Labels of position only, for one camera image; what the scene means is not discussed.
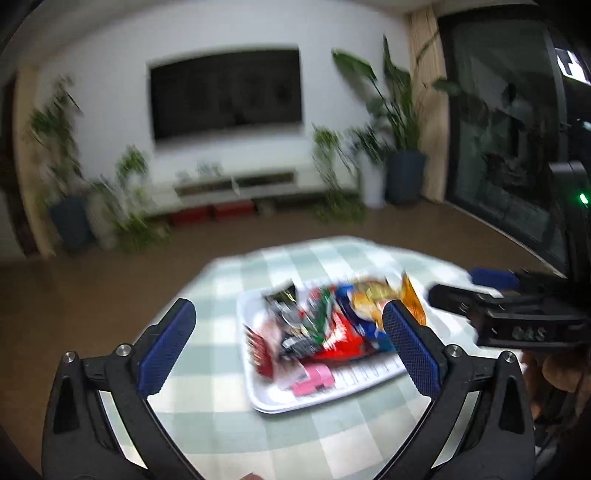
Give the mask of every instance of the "black tv screen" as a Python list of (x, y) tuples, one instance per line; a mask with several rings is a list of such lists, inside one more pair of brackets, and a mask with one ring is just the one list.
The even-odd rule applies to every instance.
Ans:
[(154, 138), (301, 122), (299, 50), (257, 50), (150, 70)]

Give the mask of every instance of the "dark blue planter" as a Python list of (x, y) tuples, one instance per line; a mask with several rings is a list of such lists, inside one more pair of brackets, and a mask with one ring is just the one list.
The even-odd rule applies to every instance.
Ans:
[(411, 150), (393, 153), (388, 158), (387, 201), (394, 205), (418, 202), (426, 161), (424, 153)]
[(60, 203), (49, 207), (49, 216), (67, 251), (79, 251), (92, 241), (83, 197), (63, 197)]

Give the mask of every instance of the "person's hand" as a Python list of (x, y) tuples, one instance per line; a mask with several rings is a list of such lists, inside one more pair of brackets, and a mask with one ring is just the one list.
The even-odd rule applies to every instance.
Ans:
[(585, 352), (581, 350), (564, 351), (547, 356), (542, 365), (539, 365), (532, 353), (524, 353), (521, 360), (527, 365), (524, 373), (525, 386), (530, 394), (531, 414), (536, 419), (541, 412), (543, 398), (540, 392), (544, 382), (550, 383), (559, 390), (574, 393), (585, 374), (579, 387), (576, 398), (575, 414), (578, 417), (583, 411), (591, 395), (591, 375), (586, 368), (587, 359)]

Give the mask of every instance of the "potted plant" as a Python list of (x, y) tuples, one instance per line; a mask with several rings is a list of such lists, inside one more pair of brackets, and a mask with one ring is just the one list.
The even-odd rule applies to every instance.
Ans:
[[(416, 58), (413, 76), (416, 76), (421, 61), (437, 38), (436, 33), (423, 45)], [(350, 53), (333, 50), (333, 60), (347, 74), (368, 80), (378, 96), (368, 99), (366, 107), (372, 116), (372, 127), (387, 127), (394, 142), (395, 151), (388, 158), (387, 197), (392, 203), (412, 203), (419, 198), (423, 185), (423, 172), (427, 157), (419, 150), (421, 135), (420, 118), (423, 114), (423, 89), (417, 101), (414, 99), (413, 83), (408, 71), (392, 63), (388, 40), (384, 36), (384, 78), (387, 91), (377, 85), (377, 77), (371, 65)], [(460, 87), (445, 78), (436, 79), (431, 86), (449, 95), (460, 93)]]
[(327, 186), (325, 204), (316, 209), (316, 215), (324, 222), (337, 220), (344, 223), (363, 221), (363, 204), (356, 197), (348, 196), (339, 185), (335, 172), (335, 161), (345, 165), (349, 174), (359, 184), (359, 171), (355, 161), (341, 146), (341, 135), (327, 128), (314, 126), (314, 162), (320, 177)]
[(127, 147), (117, 162), (115, 176), (115, 182), (105, 178), (93, 182), (100, 197), (93, 202), (90, 218), (101, 246), (112, 247), (114, 237), (125, 250), (142, 251), (166, 240), (168, 229), (165, 226), (154, 227), (146, 221), (144, 186), (148, 163), (134, 145)]
[(359, 168), (363, 204), (371, 209), (383, 208), (386, 188), (385, 161), (392, 147), (386, 141), (379, 140), (370, 125), (352, 128), (349, 133)]
[(74, 140), (73, 117), (80, 109), (68, 87), (69, 77), (54, 84), (51, 98), (41, 109), (34, 109), (28, 133), (43, 147), (40, 173), (46, 192), (44, 203), (64, 248), (77, 251), (92, 240), (81, 195), (83, 180)]

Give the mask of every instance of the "checkered tablecloth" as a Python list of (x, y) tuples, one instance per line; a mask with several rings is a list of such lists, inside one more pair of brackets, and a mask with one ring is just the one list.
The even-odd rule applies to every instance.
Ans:
[[(238, 480), (250, 472), (265, 480), (365, 480), (377, 474), (412, 431), (429, 399), (402, 375), (317, 407), (275, 415), (254, 410), (244, 387), (236, 297), (291, 279), (338, 277), (392, 264), (409, 273), (419, 295), (433, 283), (470, 285), (466, 271), (447, 262), (335, 237), (215, 260), (179, 292), (195, 305), (197, 326), (163, 389), (148, 401), (206, 479)], [(465, 320), (444, 315), (453, 343), (478, 353)], [(127, 457), (142, 464), (109, 397), (103, 395), (117, 438)], [(440, 459), (450, 457), (472, 405), (473, 397)]]

